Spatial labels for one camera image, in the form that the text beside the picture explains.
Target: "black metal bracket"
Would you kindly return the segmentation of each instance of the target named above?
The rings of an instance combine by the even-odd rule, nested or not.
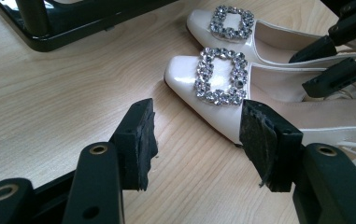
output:
[[[352,58],[347,58],[303,83],[303,88],[310,97],[325,97],[354,82],[356,82],[356,62]]]
[[[303,134],[269,106],[247,100],[240,141],[262,184],[287,192],[300,223],[356,223],[356,167],[338,148],[300,144]]]
[[[47,52],[177,0],[0,0],[0,14],[36,51]]]
[[[131,106],[112,141],[81,151],[76,171],[37,189],[24,178],[0,181],[0,223],[124,223],[122,190],[146,190],[157,152],[147,99]]]
[[[340,46],[356,39],[356,1],[341,1],[336,3],[333,0],[324,0],[327,7],[336,13],[336,6],[340,6],[340,19],[336,25],[329,28],[329,35],[318,39],[314,43],[295,53],[289,63],[299,63],[319,58],[329,57],[337,54],[335,46]]]

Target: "shoe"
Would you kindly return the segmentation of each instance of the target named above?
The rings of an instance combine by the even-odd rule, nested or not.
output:
[[[243,52],[251,63],[273,67],[327,68],[348,57],[356,59],[355,40],[346,45],[349,51],[354,51],[353,53],[341,52],[342,54],[332,57],[289,63],[294,53],[321,36],[300,33],[255,20],[249,11],[235,7],[221,6],[217,7],[215,12],[197,9],[187,19],[187,27],[205,48],[225,48]]]
[[[355,150],[356,99],[344,99],[349,94],[343,94],[343,99],[304,102],[306,92],[301,84],[318,76],[322,69],[277,68],[249,63],[244,70],[245,78],[240,79],[244,80],[244,85],[237,87],[233,77],[236,63],[215,57],[210,78],[205,77],[205,59],[204,55],[174,57],[166,68],[164,80],[206,122],[236,145],[241,145],[242,101],[250,99],[269,105],[300,129],[305,146],[324,143]],[[241,97],[241,101],[235,100],[237,97]]]

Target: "shoe toe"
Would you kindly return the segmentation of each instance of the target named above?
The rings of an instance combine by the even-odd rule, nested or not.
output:
[[[230,42],[225,39],[218,39],[209,30],[209,24],[212,20],[213,12],[196,9],[187,19],[187,28],[194,38],[206,48],[233,49],[236,52],[245,54],[245,58],[251,63],[262,63],[256,53],[254,47],[253,35],[247,40],[238,42]],[[225,26],[234,26],[234,23],[239,24],[239,17],[234,17],[227,21]]]
[[[241,106],[217,106],[197,98],[194,90],[197,64],[198,57],[174,57],[165,71],[166,84],[213,128],[235,144],[240,144]]]

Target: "wooden table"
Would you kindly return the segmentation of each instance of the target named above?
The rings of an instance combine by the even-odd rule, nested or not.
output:
[[[337,17],[320,1],[223,1],[257,19],[324,35]],[[180,0],[48,53],[29,49],[0,16],[0,180],[37,188],[75,169],[87,145],[107,141],[129,106],[153,98],[159,154],[147,191],[125,191],[127,223],[297,223],[291,193],[259,188],[245,153],[164,83],[176,55],[202,47]]]

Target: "square crystal buckle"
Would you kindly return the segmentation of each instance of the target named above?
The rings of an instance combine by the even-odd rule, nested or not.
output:
[[[239,14],[241,16],[241,21],[238,24],[238,30],[231,27],[225,28],[223,26],[227,13]],[[209,29],[210,32],[218,38],[228,40],[246,40],[252,34],[251,27],[254,23],[253,18],[253,14],[248,10],[236,7],[219,6],[216,7],[212,20],[210,21]]]
[[[210,89],[210,79],[213,76],[214,58],[230,60],[233,66],[230,72],[232,82],[227,90]],[[248,71],[245,67],[248,61],[241,52],[227,49],[205,48],[201,51],[201,57],[197,67],[196,80],[194,82],[195,95],[203,102],[213,105],[241,105],[247,97]]]

